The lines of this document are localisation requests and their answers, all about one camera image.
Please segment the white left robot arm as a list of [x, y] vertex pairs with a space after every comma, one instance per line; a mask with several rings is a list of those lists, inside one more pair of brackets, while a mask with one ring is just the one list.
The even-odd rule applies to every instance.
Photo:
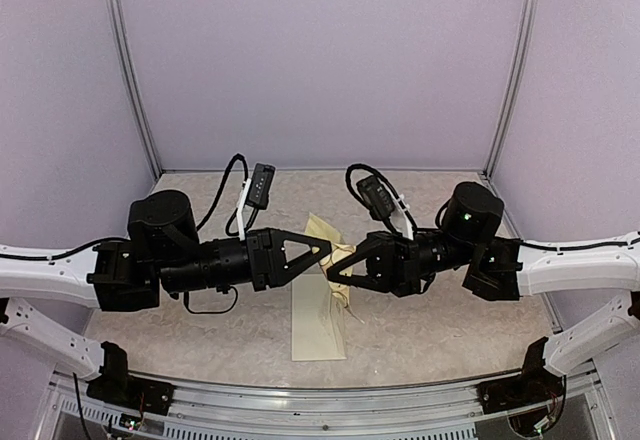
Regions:
[[202, 242], [189, 197], [164, 190], [134, 202], [128, 235], [68, 251], [1, 248], [1, 332], [46, 353], [77, 377], [96, 381], [121, 405], [140, 394], [117, 345], [77, 336], [36, 312], [32, 299], [103, 312], [159, 306], [162, 294], [185, 299], [213, 289], [235, 293], [284, 287], [332, 251], [327, 240], [264, 228]]

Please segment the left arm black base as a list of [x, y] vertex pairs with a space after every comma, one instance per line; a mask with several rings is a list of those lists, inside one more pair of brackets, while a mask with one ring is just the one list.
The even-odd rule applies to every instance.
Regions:
[[98, 377], [87, 383], [87, 396], [141, 414], [167, 416], [173, 400], [173, 384], [134, 376], [124, 349], [112, 342], [101, 344], [103, 362]]

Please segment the cream paper envelope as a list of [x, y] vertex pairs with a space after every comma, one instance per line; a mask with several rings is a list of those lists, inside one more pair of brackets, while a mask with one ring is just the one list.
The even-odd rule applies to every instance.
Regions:
[[323, 274], [292, 284], [291, 358], [295, 362], [345, 360], [348, 297]]

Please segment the brown sticker sheet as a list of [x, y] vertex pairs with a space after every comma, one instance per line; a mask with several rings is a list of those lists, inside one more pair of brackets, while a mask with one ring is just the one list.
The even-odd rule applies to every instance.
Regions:
[[334, 266], [339, 260], [352, 255], [356, 247], [347, 244], [343, 235], [328, 222], [319, 216], [310, 213], [305, 227], [305, 234], [317, 239], [327, 240], [331, 243], [331, 253], [319, 261], [319, 266], [329, 283], [332, 296], [346, 312], [360, 323], [364, 321], [353, 311], [350, 298], [350, 287], [342, 283], [329, 280], [328, 269]]

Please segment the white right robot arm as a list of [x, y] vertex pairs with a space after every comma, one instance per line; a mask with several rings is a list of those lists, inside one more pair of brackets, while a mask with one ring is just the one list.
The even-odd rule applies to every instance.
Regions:
[[504, 204], [475, 182], [458, 184], [432, 229], [405, 238], [371, 232], [354, 253], [331, 262], [330, 281], [404, 297], [425, 292], [443, 271], [463, 267], [463, 286], [488, 301], [613, 289], [617, 296], [579, 323], [531, 344], [511, 393], [535, 402], [576, 366], [639, 333], [639, 235], [587, 243], [502, 238]]

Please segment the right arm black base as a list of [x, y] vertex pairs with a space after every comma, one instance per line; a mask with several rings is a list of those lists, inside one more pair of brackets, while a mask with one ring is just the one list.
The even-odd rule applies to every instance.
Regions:
[[517, 375], [477, 385], [478, 400], [484, 414], [545, 402], [564, 392], [564, 377], [545, 368], [543, 353], [548, 340], [548, 337], [542, 337], [527, 348], [524, 363]]

